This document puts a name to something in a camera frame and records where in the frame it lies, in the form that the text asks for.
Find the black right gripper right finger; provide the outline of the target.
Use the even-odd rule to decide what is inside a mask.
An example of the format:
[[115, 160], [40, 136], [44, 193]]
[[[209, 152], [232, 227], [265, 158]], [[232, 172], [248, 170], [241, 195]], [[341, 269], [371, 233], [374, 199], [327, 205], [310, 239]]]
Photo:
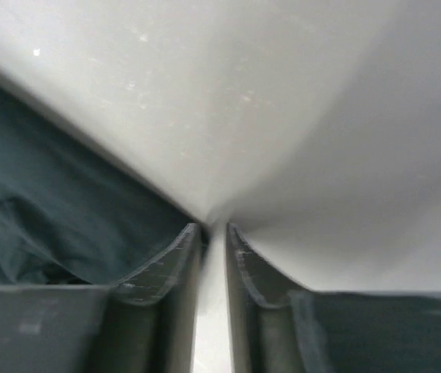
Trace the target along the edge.
[[441, 292], [315, 291], [226, 227], [235, 372], [441, 372]]

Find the black t shirt flower print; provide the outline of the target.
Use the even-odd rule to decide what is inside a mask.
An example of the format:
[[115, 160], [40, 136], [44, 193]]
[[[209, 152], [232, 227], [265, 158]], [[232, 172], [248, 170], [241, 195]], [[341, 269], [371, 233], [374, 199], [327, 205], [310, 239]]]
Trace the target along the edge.
[[0, 87], [0, 284], [113, 284], [191, 218]]

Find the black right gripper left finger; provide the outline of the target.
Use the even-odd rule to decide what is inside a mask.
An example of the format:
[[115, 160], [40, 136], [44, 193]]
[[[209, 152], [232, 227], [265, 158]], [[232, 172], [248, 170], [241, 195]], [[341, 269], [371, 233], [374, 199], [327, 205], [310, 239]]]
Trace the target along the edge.
[[2, 372], [188, 372], [201, 230], [112, 285], [0, 286]]

